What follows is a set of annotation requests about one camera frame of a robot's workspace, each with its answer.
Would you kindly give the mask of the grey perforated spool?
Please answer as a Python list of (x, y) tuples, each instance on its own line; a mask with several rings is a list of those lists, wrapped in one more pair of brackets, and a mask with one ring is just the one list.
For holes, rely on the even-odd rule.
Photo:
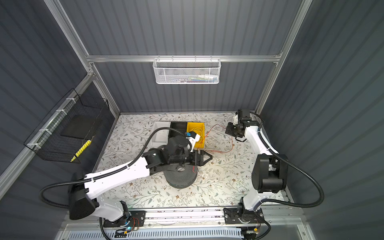
[(180, 144), (167, 144), (164, 153), (167, 156), (164, 175), (168, 184), (176, 189), (191, 186), (198, 176), (197, 167), (191, 164), (196, 154), (189, 152), (188, 147)]

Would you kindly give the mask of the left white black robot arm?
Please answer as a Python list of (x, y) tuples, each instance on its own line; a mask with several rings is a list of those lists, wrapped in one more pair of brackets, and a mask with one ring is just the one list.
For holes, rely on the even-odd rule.
[(114, 202), (102, 197), (105, 192), (155, 173), (168, 169), (179, 173), (181, 168), (204, 166), (212, 155), (204, 150), (194, 150), (199, 135), (189, 137), (176, 136), (168, 140), (167, 145), (152, 148), (143, 153), (136, 162), (122, 164), (112, 169), (87, 174), (85, 182), (69, 189), (70, 220), (80, 220), (95, 216), (110, 222), (121, 222), (129, 217), (127, 204)]

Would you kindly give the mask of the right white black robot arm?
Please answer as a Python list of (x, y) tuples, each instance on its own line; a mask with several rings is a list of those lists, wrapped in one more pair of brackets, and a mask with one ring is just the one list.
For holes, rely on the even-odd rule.
[(235, 116), (234, 121), (228, 123), (226, 134), (235, 138), (245, 138), (257, 154), (251, 174), (252, 187), (241, 198), (237, 210), (239, 221), (249, 223), (255, 219), (254, 215), (258, 213), (264, 200), (286, 188), (288, 165), (281, 163), (274, 156), (279, 152), (272, 147), (264, 128), (257, 121), (251, 118), (240, 120)]

